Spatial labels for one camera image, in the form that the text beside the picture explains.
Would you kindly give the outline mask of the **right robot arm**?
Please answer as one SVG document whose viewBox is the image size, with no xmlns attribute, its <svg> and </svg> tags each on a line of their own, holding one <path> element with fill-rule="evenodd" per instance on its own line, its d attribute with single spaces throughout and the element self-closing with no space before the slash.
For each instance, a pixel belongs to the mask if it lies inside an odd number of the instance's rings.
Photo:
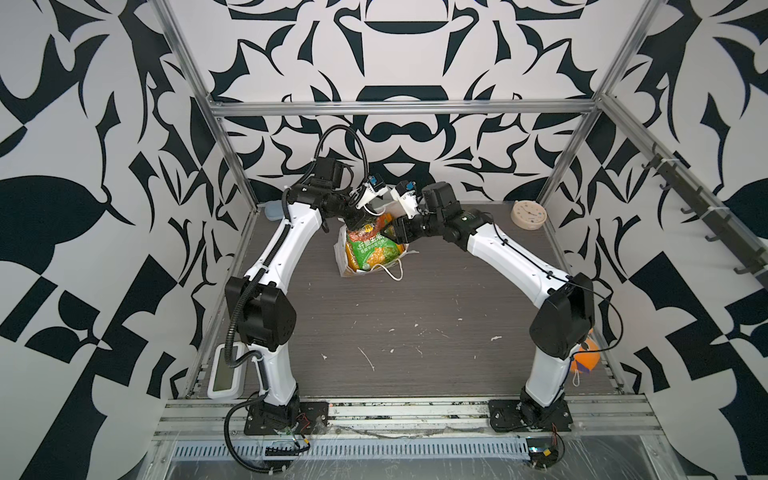
<svg viewBox="0 0 768 480">
<path fill-rule="evenodd" d="M 593 282 L 571 276 L 502 232 L 491 214 L 465 208 L 452 187 L 438 182 L 422 190 L 403 181 L 390 190 L 399 208 L 384 236 L 399 243 L 440 237 L 479 258 L 511 281 L 536 307 L 529 335 L 535 345 L 531 373 L 514 403 L 492 401 L 490 425 L 497 432 L 567 431 L 572 423 L 565 382 L 595 326 Z"/>
</svg>

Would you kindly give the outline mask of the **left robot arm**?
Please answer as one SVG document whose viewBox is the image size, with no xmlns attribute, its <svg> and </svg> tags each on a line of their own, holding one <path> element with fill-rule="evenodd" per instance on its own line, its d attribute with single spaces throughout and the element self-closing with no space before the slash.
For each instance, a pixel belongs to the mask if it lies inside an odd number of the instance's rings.
<svg viewBox="0 0 768 480">
<path fill-rule="evenodd" d="M 309 240 L 327 228 L 327 218 L 355 222 L 365 216 L 357 205 L 360 195 L 352 186 L 341 186 L 348 166 L 321 155 L 324 142 L 336 131 L 351 136 L 362 161 L 362 179 L 368 179 L 369 162 L 358 133 L 346 125 L 330 127 L 321 135 L 307 171 L 283 190 L 283 218 L 266 249 L 244 276 L 232 276 L 225 285 L 229 325 L 222 351 L 224 364 L 234 371 L 248 364 L 257 366 L 260 393 L 244 406 L 256 408 L 261 417 L 280 428 L 293 426 L 300 415 L 298 384 L 288 349 L 297 321 L 287 298 L 290 279 Z"/>
</svg>

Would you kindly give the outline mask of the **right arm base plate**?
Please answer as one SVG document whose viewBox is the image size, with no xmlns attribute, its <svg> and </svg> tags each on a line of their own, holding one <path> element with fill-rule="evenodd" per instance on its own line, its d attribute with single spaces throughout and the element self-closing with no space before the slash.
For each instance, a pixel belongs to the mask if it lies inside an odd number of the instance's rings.
<svg viewBox="0 0 768 480">
<path fill-rule="evenodd" d="M 533 400 L 490 400 L 489 424 L 499 433 L 529 431 L 569 432 L 573 417 L 564 398 L 542 407 Z"/>
</svg>

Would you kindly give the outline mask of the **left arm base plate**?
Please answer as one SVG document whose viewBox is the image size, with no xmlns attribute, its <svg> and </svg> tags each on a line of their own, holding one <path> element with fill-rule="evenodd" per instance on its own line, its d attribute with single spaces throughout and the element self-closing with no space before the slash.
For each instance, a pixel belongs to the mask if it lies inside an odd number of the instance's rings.
<svg viewBox="0 0 768 480">
<path fill-rule="evenodd" d="M 247 436 L 277 435 L 291 430 L 310 435 L 324 431 L 328 424 L 329 404 L 293 400 L 285 406 L 260 402 L 247 409 L 244 434 Z"/>
</svg>

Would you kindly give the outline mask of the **cartoon animal paper bag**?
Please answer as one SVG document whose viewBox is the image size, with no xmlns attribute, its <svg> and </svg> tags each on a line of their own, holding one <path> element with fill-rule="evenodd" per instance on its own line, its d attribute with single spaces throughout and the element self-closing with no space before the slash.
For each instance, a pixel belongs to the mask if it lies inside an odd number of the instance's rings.
<svg viewBox="0 0 768 480">
<path fill-rule="evenodd" d="M 365 216 L 361 227 L 350 230 L 342 225 L 339 230 L 334 254 L 340 276 L 354 278 L 383 272 L 393 281 L 401 281 L 402 260 L 416 250 L 408 243 L 391 240 L 385 233 L 396 219 L 406 217 L 405 208 L 392 193 L 387 193 L 366 204 L 362 212 Z"/>
</svg>

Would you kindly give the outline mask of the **green snack packet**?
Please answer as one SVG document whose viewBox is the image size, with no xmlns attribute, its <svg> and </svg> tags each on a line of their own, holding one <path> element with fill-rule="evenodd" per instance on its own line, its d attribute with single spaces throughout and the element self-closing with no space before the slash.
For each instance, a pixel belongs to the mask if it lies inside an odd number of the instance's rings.
<svg viewBox="0 0 768 480">
<path fill-rule="evenodd" d="M 349 267 L 357 272 L 368 272 L 378 265 L 388 265 L 406 251 L 404 244 L 397 244 L 380 233 L 377 224 L 369 223 L 360 230 L 347 231 L 344 242 Z"/>
</svg>

